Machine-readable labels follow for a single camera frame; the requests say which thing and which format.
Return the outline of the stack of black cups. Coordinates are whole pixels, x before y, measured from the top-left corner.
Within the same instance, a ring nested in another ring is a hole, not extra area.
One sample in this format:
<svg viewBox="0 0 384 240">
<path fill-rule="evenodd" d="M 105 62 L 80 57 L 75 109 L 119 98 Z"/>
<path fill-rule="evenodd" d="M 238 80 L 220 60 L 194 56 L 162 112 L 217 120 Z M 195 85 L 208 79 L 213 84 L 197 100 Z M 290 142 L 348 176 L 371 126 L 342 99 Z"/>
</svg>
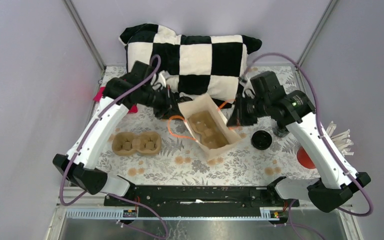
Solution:
<svg viewBox="0 0 384 240">
<path fill-rule="evenodd" d="M 285 125 L 277 122 L 275 127 L 273 128 L 273 134 L 279 138 L 284 138 L 289 134 L 289 130 Z"/>
</svg>

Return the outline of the brown paper bag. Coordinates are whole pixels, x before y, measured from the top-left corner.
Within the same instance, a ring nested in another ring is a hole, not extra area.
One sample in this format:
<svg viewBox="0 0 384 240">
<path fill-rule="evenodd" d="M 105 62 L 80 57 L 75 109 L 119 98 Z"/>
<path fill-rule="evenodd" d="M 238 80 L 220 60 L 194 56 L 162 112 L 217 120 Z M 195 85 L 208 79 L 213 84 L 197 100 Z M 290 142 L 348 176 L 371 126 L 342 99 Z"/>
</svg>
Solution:
<svg viewBox="0 0 384 240">
<path fill-rule="evenodd" d="M 168 132 L 175 138 L 193 140 L 208 160 L 229 151 L 242 140 L 235 130 L 227 127 L 228 120 L 221 112 L 221 107 L 207 93 L 192 101 L 179 103 L 178 108 L 181 115 L 168 119 Z M 174 133 L 170 126 L 172 120 L 181 120 L 190 136 Z"/>
</svg>

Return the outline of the brown cardboard cup carrier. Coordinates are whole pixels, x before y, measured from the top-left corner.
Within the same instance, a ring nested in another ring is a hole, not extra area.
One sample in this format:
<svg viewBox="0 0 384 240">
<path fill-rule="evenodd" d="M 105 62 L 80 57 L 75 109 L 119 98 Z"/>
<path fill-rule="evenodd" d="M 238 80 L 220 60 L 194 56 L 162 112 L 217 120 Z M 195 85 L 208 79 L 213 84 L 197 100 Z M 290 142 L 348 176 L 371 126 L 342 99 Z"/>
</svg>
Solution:
<svg viewBox="0 0 384 240">
<path fill-rule="evenodd" d="M 162 138 L 155 131 L 140 134 L 120 132 L 115 135 L 111 148 L 118 156 L 128 157 L 133 154 L 155 156 L 161 151 Z"/>
</svg>

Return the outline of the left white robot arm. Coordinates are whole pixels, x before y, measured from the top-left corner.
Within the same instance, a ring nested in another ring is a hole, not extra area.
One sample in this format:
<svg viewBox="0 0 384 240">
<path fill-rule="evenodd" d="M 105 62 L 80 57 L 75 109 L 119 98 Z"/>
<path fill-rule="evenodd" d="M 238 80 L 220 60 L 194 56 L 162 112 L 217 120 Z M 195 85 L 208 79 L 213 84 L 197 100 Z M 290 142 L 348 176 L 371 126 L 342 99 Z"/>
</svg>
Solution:
<svg viewBox="0 0 384 240">
<path fill-rule="evenodd" d="M 76 143 L 65 154 L 56 154 L 53 165 L 69 181 L 87 193 L 116 195 L 124 206 L 132 204 L 135 192 L 130 183 L 96 168 L 99 156 L 114 128 L 128 114 L 133 105 L 153 108 L 157 119 L 179 115 L 178 101 L 168 86 L 153 87 L 163 77 L 158 73 L 162 60 L 159 55 L 149 63 L 135 61 L 130 72 L 107 82 L 98 109 Z"/>
</svg>

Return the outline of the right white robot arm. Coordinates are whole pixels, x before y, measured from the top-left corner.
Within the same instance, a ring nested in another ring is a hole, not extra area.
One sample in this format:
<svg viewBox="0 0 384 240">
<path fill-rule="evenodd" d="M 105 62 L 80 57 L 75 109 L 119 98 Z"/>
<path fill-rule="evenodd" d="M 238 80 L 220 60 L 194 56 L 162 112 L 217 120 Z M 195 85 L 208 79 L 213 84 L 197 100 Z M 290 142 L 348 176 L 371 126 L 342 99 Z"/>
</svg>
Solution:
<svg viewBox="0 0 384 240">
<path fill-rule="evenodd" d="M 301 90 L 286 93 L 273 71 L 249 80 L 252 97 L 245 93 L 246 81 L 239 79 L 234 109 L 227 127 L 252 126 L 258 118 L 271 117 L 283 136 L 292 134 L 314 163 L 319 178 L 279 177 L 267 186 L 267 201 L 273 206 L 285 200 L 310 201 L 320 211 L 340 210 L 354 193 L 366 195 L 371 182 L 366 172 L 357 171 L 344 158 L 321 125 L 316 107 Z"/>
</svg>

